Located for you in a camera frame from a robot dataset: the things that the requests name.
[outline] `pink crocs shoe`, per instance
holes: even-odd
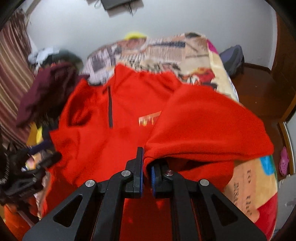
[[[288,174],[289,157],[286,147],[281,151],[281,160],[279,161],[279,172],[282,176]]]

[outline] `gray bag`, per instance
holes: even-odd
[[[226,49],[220,54],[220,58],[230,78],[239,72],[244,73],[244,54],[240,45]]]

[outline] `colorful bedspread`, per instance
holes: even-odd
[[[93,52],[83,72],[90,74],[91,85],[104,84],[118,63],[137,71],[172,71],[184,84],[209,85],[239,101],[215,47],[200,34],[118,41]],[[224,194],[271,239],[277,213],[277,177],[271,156],[238,161]]]

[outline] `jacket sleeve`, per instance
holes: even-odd
[[[251,111],[204,86],[182,85],[169,99],[145,145],[144,173],[158,158],[185,178],[206,178],[222,190],[235,160],[271,155],[263,122]]]
[[[75,180],[83,171],[81,166],[84,163],[81,160],[87,162],[83,155],[83,151],[89,148],[87,139],[92,134],[94,125],[97,126],[100,120],[104,120],[100,113],[93,114],[104,108],[92,103],[96,94],[92,88],[85,80],[81,80],[63,109],[59,128],[50,132],[55,149],[62,154],[62,159],[49,169],[51,180],[43,214],[50,212],[78,187]]]

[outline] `red sweatshirt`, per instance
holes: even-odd
[[[234,160],[273,152],[263,123],[228,97],[181,84],[170,72],[122,65],[104,86],[80,82],[51,138],[63,158],[50,170],[45,214],[86,180],[104,181],[124,170],[138,146],[145,149],[145,169],[167,157],[185,178],[206,178],[220,190],[232,177]],[[169,200],[155,200],[148,185],[141,199],[127,199],[120,240],[171,240]]]

